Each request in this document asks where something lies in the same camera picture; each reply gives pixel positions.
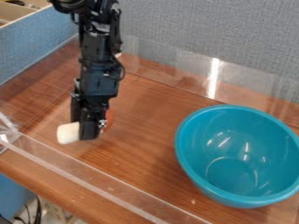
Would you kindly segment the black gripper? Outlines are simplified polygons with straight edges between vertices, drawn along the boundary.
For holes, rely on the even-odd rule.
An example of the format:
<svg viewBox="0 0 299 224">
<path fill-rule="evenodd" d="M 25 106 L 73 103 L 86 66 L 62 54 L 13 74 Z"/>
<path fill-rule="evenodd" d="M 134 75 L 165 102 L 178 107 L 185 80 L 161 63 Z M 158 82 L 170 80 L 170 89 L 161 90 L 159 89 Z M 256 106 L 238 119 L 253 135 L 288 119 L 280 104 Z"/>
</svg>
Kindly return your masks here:
<svg viewBox="0 0 299 224">
<path fill-rule="evenodd" d="M 79 121 L 79 139 L 94 140 L 107 126 L 109 101 L 118 96 L 122 66 L 81 69 L 71 93 L 71 121 Z"/>
</svg>

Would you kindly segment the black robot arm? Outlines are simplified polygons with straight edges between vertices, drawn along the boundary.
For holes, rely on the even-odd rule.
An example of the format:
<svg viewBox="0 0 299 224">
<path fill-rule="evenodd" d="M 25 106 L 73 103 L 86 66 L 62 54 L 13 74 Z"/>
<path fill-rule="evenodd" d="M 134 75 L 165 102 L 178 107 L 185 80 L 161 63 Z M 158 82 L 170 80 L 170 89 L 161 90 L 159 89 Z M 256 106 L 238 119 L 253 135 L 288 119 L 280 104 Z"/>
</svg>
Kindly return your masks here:
<svg viewBox="0 0 299 224">
<path fill-rule="evenodd" d="M 118 96 L 126 68 L 118 0 L 49 0 L 79 26 L 81 76 L 71 92 L 71 123 L 58 128 L 61 144 L 94 140 L 109 126 L 109 101 Z"/>
</svg>

